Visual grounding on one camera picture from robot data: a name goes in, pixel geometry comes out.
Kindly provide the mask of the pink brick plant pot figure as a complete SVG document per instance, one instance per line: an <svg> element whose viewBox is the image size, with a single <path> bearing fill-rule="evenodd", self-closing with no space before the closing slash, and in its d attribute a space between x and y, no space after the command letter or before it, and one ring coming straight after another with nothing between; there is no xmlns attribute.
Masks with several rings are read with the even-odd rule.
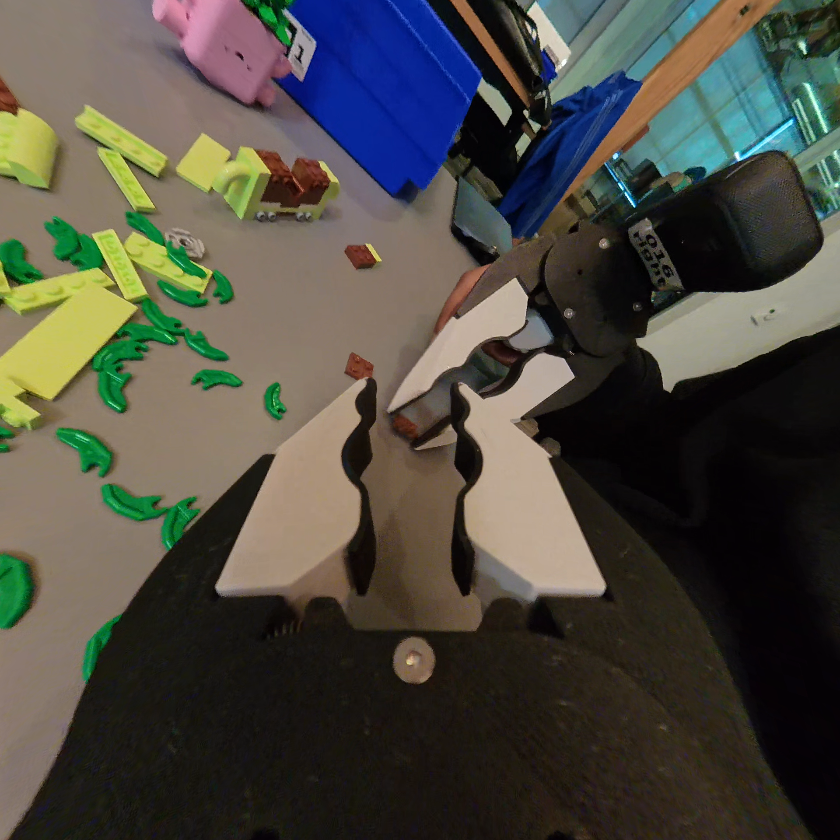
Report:
<svg viewBox="0 0 840 840"><path fill-rule="evenodd" d="M268 109L275 79L291 73L288 47L242 2L153 1L152 15L208 82L247 106Z"/></svg>

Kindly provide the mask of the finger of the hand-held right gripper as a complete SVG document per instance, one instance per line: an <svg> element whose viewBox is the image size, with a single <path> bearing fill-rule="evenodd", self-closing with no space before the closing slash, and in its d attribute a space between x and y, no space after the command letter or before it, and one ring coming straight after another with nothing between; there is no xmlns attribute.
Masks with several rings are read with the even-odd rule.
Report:
<svg viewBox="0 0 840 840"><path fill-rule="evenodd" d="M450 319L399 385L387 412L396 413L425 395L441 375L462 366L483 344L522 331L528 305L527 289L520 279L511 279L465 315Z"/></svg>
<svg viewBox="0 0 840 840"><path fill-rule="evenodd" d="M566 359L533 351L516 362L499 382L480 388L484 380L480 365L466 364L446 373L430 392L418 398L413 403L413 424L417 432L413 449L439 448L456 442L449 393L454 384L467 386L489 403L500 417L519 424L548 412L543 404L572 383L574 373Z"/></svg>

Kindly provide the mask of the person's right hand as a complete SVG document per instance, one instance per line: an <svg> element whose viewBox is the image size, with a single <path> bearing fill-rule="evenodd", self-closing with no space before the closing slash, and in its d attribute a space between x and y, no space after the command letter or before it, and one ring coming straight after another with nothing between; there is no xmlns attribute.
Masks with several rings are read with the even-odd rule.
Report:
<svg viewBox="0 0 840 840"><path fill-rule="evenodd" d="M446 324L456 315L456 312L463 305L470 292L474 289L480 278L486 273L489 266L479 266L464 272L449 293L444 306L438 314L434 325L433 335L439 335Z"/></svg>

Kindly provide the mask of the white printed marker tag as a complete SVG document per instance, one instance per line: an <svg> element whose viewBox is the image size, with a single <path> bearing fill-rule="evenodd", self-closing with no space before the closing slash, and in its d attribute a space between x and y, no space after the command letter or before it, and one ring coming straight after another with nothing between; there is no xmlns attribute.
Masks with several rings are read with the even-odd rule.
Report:
<svg viewBox="0 0 840 840"><path fill-rule="evenodd" d="M287 21L287 28L290 33L287 59L291 74L299 81L304 81L317 48L317 42L290 12L287 12Z"/></svg>

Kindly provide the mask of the blue plastic bin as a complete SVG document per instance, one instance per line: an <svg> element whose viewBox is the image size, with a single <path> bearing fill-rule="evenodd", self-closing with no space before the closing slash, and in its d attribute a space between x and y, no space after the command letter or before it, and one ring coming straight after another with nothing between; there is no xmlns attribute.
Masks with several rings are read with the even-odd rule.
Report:
<svg viewBox="0 0 840 840"><path fill-rule="evenodd" d="M300 1L314 51L280 85L387 193L429 186L481 74L425 1Z"/></svg>

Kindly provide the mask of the wooden beam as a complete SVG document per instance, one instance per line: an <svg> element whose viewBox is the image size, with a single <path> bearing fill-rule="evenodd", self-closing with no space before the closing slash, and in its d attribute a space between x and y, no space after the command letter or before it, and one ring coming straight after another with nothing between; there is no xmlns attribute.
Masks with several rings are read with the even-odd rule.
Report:
<svg viewBox="0 0 840 840"><path fill-rule="evenodd" d="M646 75L625 113L582 165L558 202L579 189L614 153L625 152L644 137L652 119L777 4L777 1L718 2Z"/></svg>

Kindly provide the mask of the blue cloth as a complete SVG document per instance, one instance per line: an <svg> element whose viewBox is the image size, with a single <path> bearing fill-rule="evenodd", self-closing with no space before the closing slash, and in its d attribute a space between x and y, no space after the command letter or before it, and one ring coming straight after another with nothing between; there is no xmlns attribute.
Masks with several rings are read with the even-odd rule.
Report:
<svg viewBox="0 0 840 840"><path fill-rule="evenodd" d="M538 232L642 86L619 70L553 105L548 129L529 147L498 205L514 238Z"/></svg>

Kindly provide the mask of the dark laptop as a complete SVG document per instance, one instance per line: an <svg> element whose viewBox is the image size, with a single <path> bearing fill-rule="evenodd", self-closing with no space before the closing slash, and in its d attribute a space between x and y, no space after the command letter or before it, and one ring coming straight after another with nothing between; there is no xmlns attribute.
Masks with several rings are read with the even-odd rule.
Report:
<svg viewBox="0 0 840 840"><path fill-rule="evenodd" d="M513 247L508 222L462 176L457 180L449 229L480 266L495 262Z"/></svg>

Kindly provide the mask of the black bag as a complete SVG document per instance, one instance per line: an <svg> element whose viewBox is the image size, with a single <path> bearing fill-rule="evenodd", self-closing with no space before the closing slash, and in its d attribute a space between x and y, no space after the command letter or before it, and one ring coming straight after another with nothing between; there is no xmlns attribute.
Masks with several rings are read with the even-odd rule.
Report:
<svg viewBox="0 0 840 840"><path fill-rule="evenodd" d="M515 1L469 1L469 5L526 88L532 104L530 119L547 128L552 103L536 24Z"/></svg>

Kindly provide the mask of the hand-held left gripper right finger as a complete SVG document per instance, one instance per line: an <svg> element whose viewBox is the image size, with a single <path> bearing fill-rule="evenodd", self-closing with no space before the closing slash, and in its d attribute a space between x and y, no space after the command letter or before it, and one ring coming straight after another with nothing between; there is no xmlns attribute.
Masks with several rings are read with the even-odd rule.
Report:
<svg viewBox="0 0 840 840"><path fill-rule="evenodd" d="M549 454L490 400L450 388L457 437L451 571L459 592L483 608L499 598L598 598L606 580Z"/></svg>

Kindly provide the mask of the lime and brown brick assembly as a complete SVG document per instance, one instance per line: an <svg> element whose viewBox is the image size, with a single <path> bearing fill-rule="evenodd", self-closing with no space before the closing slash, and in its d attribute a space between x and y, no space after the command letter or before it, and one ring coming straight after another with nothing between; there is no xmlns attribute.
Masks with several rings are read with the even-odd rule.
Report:
<svg viewBox="0 0 840 840"><path fill-rule="evenodd" d="M320 219L341 187L323 161L298 157L287 165L275 151L241 146L215 174L211 190L244 221L275 222L289 215L309 222Z"/></svg>

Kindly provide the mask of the wooden table edge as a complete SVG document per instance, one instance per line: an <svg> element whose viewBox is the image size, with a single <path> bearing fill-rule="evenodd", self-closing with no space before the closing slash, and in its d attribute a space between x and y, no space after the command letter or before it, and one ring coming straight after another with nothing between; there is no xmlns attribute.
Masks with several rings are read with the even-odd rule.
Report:
<svg viewBox="0 0 840 840"><path fill-rule="evenodd" d="M499 72L504 76L511 89L515 91L523 103L524 108L530 110L532 97L529 95L529 91L522 84L518 74L499 48L495 39L491 36L487 27L480 21L476 11L467 1L450 1L450 4L464 20L472 34L478 39L482 48L486 51L488 57L493 61Z"/></svg>

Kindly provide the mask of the scattered green leaf pieces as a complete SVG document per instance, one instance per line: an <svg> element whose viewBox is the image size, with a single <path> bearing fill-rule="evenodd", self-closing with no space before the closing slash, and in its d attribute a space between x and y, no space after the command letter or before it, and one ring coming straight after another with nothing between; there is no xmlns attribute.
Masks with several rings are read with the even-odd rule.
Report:
<svg viewBox="0 0 840 840"><path fill-rule="evenodd" d="M141 214L126 212L125 217L129 225L141 235L154 234L156 237L160 233L160 230L153 224L146 224L149 220ZM227 299L223 299L223 292L231 291L226 277L220 272L214 271L211 279L217 285L213 296L218 297L220 302L226 302ZM207 300L197 291L174 286L168 280L158 280L158 285L168 297L177 298L180 302L189 303L191 306L194 302L207 303ZM177 328L175 326L176 319L165 316L162 310L157 307L157 304L154 304L149 298L144 298L141 301L141 307L146 319L150 322L149 324L126 322L120 330L110 337L121 339L121 341L103 344L97 353L86 360L91 363L92 369L98 375L98 393L102 402L117 413L124 413L128 410L128 400L124 394L124 387L132 374L130 371L125 371L123 366L126 361L141 361L143 353L149 349L147 344L149 340L174 344L178 343L178 337L181 337L186 345L205 359L214 362L225 362L229 359L227 353L208 343L204 333L193 332L183 325ZM204 390L216 385L239 387L243 384L236 374L227 369L201 369L194 374L191 383L201 384ZM112 467L113 452L97 436L81 429L61 427L56 430L56 437L60 442L77 451L83 473L90 469L96 469L101 478L107 476ZM186 529L186 525L200 512L198 509L191 507L196 501L196 497L184 498L172 507L159 507L160 496L137 497L114 483L102 485L101 497L111 510L133 521L147 521L164 516L161 526L161 540L167 549L172 548L178 542ZM10 559L10 557L10 555L2 554L2 581L10 570L14 572L13 580L2 582L2 607L6 610L6 602L14 607L10 612L11 617L8 620L10 623L2 624L2 627L6 628L15 625L20 617L18 615L20 613L18 611L18 601L20 601L20 610L23 615L27 612L32 600L28 567L25 563L21 567L23 583L18 585L16 575L19 569L15 565L17 561ZM120 617L115 616L103 624L88 640L81 668L85 682L89 681L100 652L109 641L112 628Z"/></svg>

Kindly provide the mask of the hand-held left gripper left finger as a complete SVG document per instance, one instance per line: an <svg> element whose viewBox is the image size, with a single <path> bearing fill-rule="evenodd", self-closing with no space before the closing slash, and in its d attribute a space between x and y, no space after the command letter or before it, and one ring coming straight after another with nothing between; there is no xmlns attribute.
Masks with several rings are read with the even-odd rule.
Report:
<svg viewBox="0 0 840 840"><path fill-rule="evenodd" d="M352 384L276 450L226 564L220 596L278 595L302 613L315 597L364 596L375 570L370 494L377 385Z"/></svg>

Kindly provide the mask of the scattered lime green bricks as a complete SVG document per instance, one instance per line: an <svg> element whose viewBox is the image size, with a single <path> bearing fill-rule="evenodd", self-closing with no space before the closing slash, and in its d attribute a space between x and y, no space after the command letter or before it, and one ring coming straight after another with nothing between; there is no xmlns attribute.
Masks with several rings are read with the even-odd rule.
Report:
<svg viewBox="0 0 840 840"><path fill-rule="evenodd" d="M102 399L114 411L124 411L120 389L130 374L120 372L122 362L141 359L149 340L169 342L172 334L186 334L203 357L227 358L202 333L184 330L161 314L137 272L141 268L157 277L161 291L185 306L207 304L209 284L220 303L234 298L223 273L197 264L175 232L164 234L149 218L155 205L131 166L160 176L166 155L91 106L75 124L98 143L100 161L129 202L125 222L132 234L121 239L112 228L83 234L53 216L44 228L53 239L54 257L76 269L53 277L31 264L21 240L2 240L2 305L20 315L55 308L2 353L2 419L13 427L31 428L39 421L23 394L52 401L88 363L99 371Z"/></svg>

